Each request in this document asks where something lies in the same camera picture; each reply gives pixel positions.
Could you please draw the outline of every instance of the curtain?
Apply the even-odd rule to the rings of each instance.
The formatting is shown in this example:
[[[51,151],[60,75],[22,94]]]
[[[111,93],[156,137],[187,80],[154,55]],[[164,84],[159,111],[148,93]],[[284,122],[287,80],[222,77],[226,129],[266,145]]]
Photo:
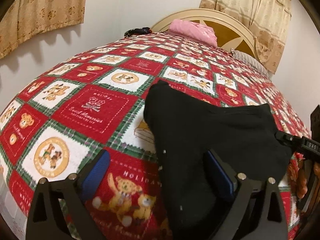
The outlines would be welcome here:
[[[224,12],[243,23],[256,37],[260,62],[276,72],[291,20],[291,0],[202,0],[200,8]]]
[[[0,22],[0,59],[38,33],[83,23],[85,0],[15,0]]]

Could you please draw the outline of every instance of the bedspread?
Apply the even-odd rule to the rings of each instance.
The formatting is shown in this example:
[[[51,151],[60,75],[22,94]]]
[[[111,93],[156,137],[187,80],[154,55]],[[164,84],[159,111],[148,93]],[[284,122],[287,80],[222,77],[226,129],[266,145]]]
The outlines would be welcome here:
[[[65,179],[104,148],[110,167],[85,204],[99,228],[110,240],[171,239],[154,137],[143,120],[148,89],[159,79],[216,106],[268,103],[278,129],[309,136],[273,83],[226,51],[168,33],[119,40],[43,73],[1,114],[0,172],[25,217],[41,177]],[[298,158],[292,157],[279,184],[289,237],[299,221],[291,193]],[[0,198],[1,213],[5,206],[10,209]],[[77,237],[66,205],[61,206]],[[23,239],[25,228],[16,228]]]

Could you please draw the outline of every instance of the striped pillow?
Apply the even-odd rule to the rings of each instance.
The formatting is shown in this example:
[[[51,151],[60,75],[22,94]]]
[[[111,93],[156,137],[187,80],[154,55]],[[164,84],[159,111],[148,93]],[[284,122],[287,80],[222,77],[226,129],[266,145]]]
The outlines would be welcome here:
[[[254,57],[251,57],[250,55],[235,49],[231,49],[231,53],[235,59],[242,61],[264,77],[270,79],[266,68]]]

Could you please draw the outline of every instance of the blue padding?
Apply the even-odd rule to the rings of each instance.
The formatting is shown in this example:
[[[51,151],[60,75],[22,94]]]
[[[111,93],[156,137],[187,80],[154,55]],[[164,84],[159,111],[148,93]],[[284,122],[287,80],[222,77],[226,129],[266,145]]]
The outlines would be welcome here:
[[[82,191],[80,199],[84,203],[88,199],[92,199],[96,193],[100,182],[102,181],[106,171],[110,165],[110,155],[107,151],[104,151],[101,158],[95,164],[81,185]]]
[[[209,157],[207,160],[210,163],[209,173],[211,174],[209,175],[217,187],[219,194],[218,197],[226,201],[232,201],[234,199],[234,187],[232,181],[210,151],[207,152],[207,156]]]

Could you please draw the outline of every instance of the pink towel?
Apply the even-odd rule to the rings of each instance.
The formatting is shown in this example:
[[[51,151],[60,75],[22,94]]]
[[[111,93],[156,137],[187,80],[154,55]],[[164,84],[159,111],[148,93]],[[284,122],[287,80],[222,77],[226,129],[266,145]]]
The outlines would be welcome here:
[[[200,41],[201,43],[217,47],[217,37],[211,27],[204,26],[199,23],[175,19],[170,24],[169,31],[171,33],[182,34]]]

